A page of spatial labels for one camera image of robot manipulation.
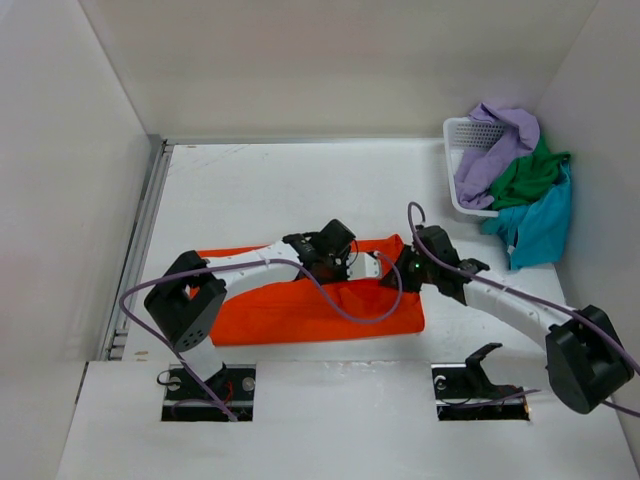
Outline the orange t shirt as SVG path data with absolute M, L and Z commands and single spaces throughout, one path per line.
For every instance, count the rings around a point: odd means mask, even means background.
M 379 250 L 396 260 L 404 246 L 398 234 L 358 240 L 362 251 Z M 357 280 L 323 287 L 346 313 L 371 319 L 386 313 L 397 291 L 376 280 Z M 224 302 L 210 331 L 215 346 L 253 346 L 286 343 L 349 341 L 417 334 L 425 327 L 418 293 L 403 293 L 398 308 L 374 324 L 343 318 L 310 280 L 277 283 L 249 291 Z

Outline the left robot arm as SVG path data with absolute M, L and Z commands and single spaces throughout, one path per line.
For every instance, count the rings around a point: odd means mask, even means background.
M 217 273 L 191 275 L 154 286 L 144 307 L 188 366 L 216 391 L 227 382 L 210 332 L 223 306 L 241 294 L 276 283 L 291 283 L 311 273 L 321 284 L 347 279 L 346 263 L 355 234 L 333 219 L 318 232 L 295 233 L 255 250 L 210 260 L 191 250 L 166 271 L 167 277 L 207 266 Z

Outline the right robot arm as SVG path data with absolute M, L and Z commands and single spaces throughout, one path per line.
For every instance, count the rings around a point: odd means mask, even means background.
M 484 312 L 536 343 L 543 359 L 513 355 L 525 386 L 552 392 L 566 407 L 588 414 L 639 371 L 608 315 L 588 305 L 573 309 L 511 287 L 477 259 L 462 259 L 439 226 L 417 227 L 382 285 L 417 293 L 425 285 Z

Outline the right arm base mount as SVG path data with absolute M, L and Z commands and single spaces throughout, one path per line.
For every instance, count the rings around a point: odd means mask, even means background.
M 435 410 L 439 421 L 529 421 L 526 393 L 512 384 L 496 384 L 482 362 L 501 343 L 484 345 L 462 363 L 431 365 Z

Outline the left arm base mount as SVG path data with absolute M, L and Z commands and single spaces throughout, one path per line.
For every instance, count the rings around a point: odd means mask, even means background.
M 251 422 L 256 393 L 255 365 L 228 365 L 222 374 L 207 381 L 209 388 L 240 422 Z M 171 365 L 156 377 L 164 388 L 163 422 L 227 422 L 228 416 L 212 397 L 184 370 Z

